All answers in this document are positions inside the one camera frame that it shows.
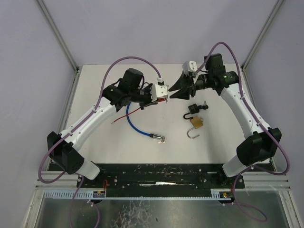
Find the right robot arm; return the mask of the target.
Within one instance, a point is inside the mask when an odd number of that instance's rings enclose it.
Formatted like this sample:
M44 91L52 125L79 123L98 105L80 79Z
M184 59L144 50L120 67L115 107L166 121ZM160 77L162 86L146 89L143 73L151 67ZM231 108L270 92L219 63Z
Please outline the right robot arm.
M200 75L196 62L183 64L180 78L169 89L173 92L170 97L188 100L195 96L196 91L211 88L228 104L245 138L236 148L236 155L222 166L222 174L230 178L251 165L273 157L282 134L278 128L271 128L247 100L240 77L234 71L226 71L221 54L204 59L207 62L206 73Z

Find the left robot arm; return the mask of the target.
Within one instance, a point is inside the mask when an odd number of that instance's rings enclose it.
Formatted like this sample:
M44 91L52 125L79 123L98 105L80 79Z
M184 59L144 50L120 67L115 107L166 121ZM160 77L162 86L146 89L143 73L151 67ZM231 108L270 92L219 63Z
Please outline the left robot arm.
M47 137L49 157L65 173L78 173L93 180L100 169L87 161L80 149L88 137L109 117L127 106L130 102L138 103L141 108L157 103L157 85L150 83L143 87L142 72L129 68L116 83L107 86L97 102L74 124L61 133L51 132Z

